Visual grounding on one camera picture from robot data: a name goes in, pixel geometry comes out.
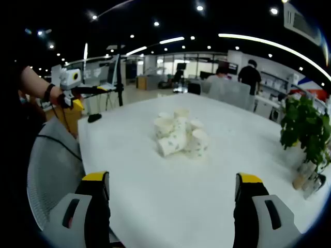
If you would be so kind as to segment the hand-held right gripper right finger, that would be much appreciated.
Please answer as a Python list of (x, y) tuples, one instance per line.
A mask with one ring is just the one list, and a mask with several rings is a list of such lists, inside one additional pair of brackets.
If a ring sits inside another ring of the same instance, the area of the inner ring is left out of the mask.
[(234, 247), (293, 247), (302, 235), (293, 212), (255, 175), (236, 174), (233, 216)]

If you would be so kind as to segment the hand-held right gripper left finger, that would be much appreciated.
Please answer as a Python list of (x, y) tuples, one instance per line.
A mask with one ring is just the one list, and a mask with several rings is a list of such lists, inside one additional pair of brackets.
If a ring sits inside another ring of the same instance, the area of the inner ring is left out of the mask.
[(87, 174), (51, 210), (42, 233), (51, 247), (110, 247), (109, 173)]

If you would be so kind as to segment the person's left hand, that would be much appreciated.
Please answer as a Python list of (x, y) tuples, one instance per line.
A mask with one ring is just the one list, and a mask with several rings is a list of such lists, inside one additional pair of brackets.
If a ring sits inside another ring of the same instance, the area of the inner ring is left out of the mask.
[(65, 103), (65, 95), (63, 94), (62, 90), (54, 86), (50, 91), (50, 102), (54, 105), (67, 107), (68, 105)]

